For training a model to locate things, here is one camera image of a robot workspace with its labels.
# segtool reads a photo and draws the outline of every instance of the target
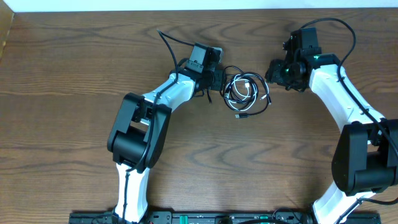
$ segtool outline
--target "cable plug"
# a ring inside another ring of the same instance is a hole
[[[240,113],[240,114],[236,114],[235,118],[248,118],[249,115],[247,113]]]

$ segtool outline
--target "wooden table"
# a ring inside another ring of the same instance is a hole
[[[346,61],[351,81],[387,118],[398,110],[397,9],[70,12],[17,14],[0,64],[0,223],[66,223],[73,211],[102,211],[118,199],[118,174],[106,140],[123,96],[165,81],[173,63],[156,29],[220,46],[223,65],[264,74],[283,58],[291,31],[339,17],[358,36]],[[318,24],[324,52],[351,47],[339,24]],[[191,48],[171,42],[177,58]],[[151,205],[174,210],[306,208],[332,182],[340,136],[310,91],[271,85],[272,105],[235,119],[217,92],[172,115],[150,173]],[[376,198],[391,200],[391,187]],[[396,222],[397,207],[362,210]]]

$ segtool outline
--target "robotic arm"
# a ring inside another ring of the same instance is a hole
[[[178,67],[178,77],[176,71],[171,71],[169,79],[154,91],[142,96],[129,93],[124,97],[108,139],[108,150],[113,153],[119,172],[119,200],[113,214],[115,223],[122,219],[138,223],[143,218],[148,206],[146,190],[149,171],[162,152],[170,115],[196,92],[205,88],[222,89],[223,72],[216,70],[222,57],[221,48],[196,43],[190,59],[182,61],[185,68]],[[161,91],[153,110],[156,95]],[[132,125],[138,122],[148,125],[148,131]]]
[[[312,205],[308,220],[321,224],[345,222],[358,205],[359,198],[370,198],[389,186],[398,184],[397,157],[381,135],[380,129],[343,88],[344,82],[354,97],[392,139],[398,139],[398,120],[386,120],[370,106],[348,80],[345,69],[334,54],[322,54],[315,28],[291,33],[284,42],[285,60],[273,60],[266,73],[268,82],[285,86],[286,90],[304,91],[307,87],[317,94],[335,119],[340,140],[332,160],[334,182]],[[368,153],[368,144],[379,146]]]

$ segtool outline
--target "green tape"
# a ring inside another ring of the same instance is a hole
[[[260,216],[260,219],[268,219],[268,216],[266,216],[266,215]]]
[[[180,216],[180,224],[188,224],[188,216],[187,215]]]

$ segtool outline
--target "white background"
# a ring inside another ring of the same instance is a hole
[[[398,7],[398,0],[4,0],[14,12]]]

